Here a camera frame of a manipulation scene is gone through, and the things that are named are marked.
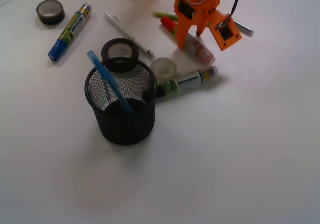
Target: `blue marker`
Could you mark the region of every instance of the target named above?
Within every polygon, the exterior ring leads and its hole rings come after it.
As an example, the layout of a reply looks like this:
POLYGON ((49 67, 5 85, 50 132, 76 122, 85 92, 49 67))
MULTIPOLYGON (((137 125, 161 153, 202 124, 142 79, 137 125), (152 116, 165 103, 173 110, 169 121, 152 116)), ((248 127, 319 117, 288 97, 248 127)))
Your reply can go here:
POLYGON ((52 61, 57 61, 65 53, 66 49, 72 44, 74 38, 79 34, 81 28, 86 24, 87 19, 91 15, 91 11, 91 4, 85 3, 80 10, 74 14, 73 18, 48 54, 52 61))

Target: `white pen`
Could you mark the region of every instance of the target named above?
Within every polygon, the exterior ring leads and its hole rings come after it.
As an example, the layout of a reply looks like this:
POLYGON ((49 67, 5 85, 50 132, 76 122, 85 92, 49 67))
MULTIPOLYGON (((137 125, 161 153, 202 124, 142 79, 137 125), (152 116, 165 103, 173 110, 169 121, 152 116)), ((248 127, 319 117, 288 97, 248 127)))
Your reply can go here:
POLYGON ((140 42, 137 40, 136 37, 134 37, 125 26, 123 26, 120 21, 116 18, 116 17, 112 17, 110 16, 108 13, 104 13, 104 17, 108 20, 108 22, 110 22, 112 25, 114 25, 120 32, 122 32, 123 35, 125 35, 126 38, 130 39, 131 41, 133 41, 138 47, 139 49, 146 54, 147 57, 151 58, 151 59, 155 59, 155 55, 151 50, 147 50, 146 48, 144 48, 140 42))

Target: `black cable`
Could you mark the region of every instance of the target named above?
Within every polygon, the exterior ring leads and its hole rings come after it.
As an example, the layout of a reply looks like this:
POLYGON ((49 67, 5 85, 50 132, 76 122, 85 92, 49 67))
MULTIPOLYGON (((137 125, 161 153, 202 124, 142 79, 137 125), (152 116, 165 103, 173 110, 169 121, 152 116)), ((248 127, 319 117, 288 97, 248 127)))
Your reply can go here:
POLYGON ((233 4, 233 7, 232 7, 232 11, 231 11, 231 14, 230 16, 228 17, 228 19, 224 22, 224 24, 227 23, 227 21, 232 17, 232 15, 235 13, 236 9, 237 9, 237 6, 238 6, 238 1, 239 0, 235 0, 234 4, 233 4))

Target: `black tape roll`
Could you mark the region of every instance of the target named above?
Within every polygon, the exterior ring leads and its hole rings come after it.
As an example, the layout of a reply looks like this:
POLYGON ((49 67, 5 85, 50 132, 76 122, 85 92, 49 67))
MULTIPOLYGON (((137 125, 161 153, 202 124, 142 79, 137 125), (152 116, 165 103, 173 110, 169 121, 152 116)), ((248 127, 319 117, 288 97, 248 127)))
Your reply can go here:
POLYGON ((46 25, 56 25, 61 23, 66 13, 62 4, 57 0, 45 0, 36 8, 40 21, 46 25))
POLYGON ((101 51, 101 56, 103 59, 103 64, 111 72, 127 73, 137 66, 139 60, 139 48, 133 41, 129 39, 117 38, 104 45, 101 51), (115 48, 117 45, 125 45, 127 48, 126 51, 129 50, 130 52, 130 56, 114 57, 111 51, 112 48, 115 48))
POLYGON ((130 57, 114 57, 102 62, 105 67, 113 73, 127 73, 135 69, 138 64, 138 60, 134 60, 130 57))

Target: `marker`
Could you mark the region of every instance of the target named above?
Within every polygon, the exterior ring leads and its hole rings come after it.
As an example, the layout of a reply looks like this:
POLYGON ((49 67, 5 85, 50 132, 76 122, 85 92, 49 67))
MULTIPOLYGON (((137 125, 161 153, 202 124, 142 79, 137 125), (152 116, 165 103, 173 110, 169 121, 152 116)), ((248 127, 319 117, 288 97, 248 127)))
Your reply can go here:
POLYGON ((110 22, 115 28, 117 28, 120 32, 122 32, 122 34, 128 38, 129 40, 133 41, 138 47, 139 49, 149 58, 151 58, 152 60, 155 59, 155 55, 151 50, 148 50, 146 48, 144 48, 139 41, 137 41, 137 38, 134 37, 125 26, 123 26, 120 21, 113 16, 110 16, 108 13, 104 13, 104 17, 108 20, 108 22, 110 22))
POLYGON ((65 53, 66 49, 72 44, 74 38, 81 31, 81 28, 86 24, 87 19, 91 15, 91 11, 91 4, 85 3, 80 10, 74 14, 48 54, 52 61, 56 62, 65 53))
MULTIPOLYGON (((176 37, 177 23, 168 16, 161 19, 163 26, 176 37)), ((212 65, 216 58, 200 41, 188 33, 184 42, 184 49, 197 57, 204 64, 212 65)))
POLYGON ((178 93, 181 90, 185 90, 192 86, 204 83, 217 75, 217 67, 211 66, 209 69, 206 69, 204 71, 194 71, 188 76, 167 81, 158 86, 156 98, 161 98, 178 93))
MULTIPOLYGON (((175 22, 178 22, 178 19, 179 19, 177 15, 172 15, 172 14, 163 13, 163 12, 152 12, 152 14, 156 18, 160 18, 160 19, 162 19, 164 16, 167 16, 175 22)), ((250 27, 236 21, 235 19, 233 19, 233 21, 235 22, 235 24, 238 27, 240 32, 247 34, 248 36, 252 36, 255 33, 255 31, 253 29, 251 29, 250 27)))

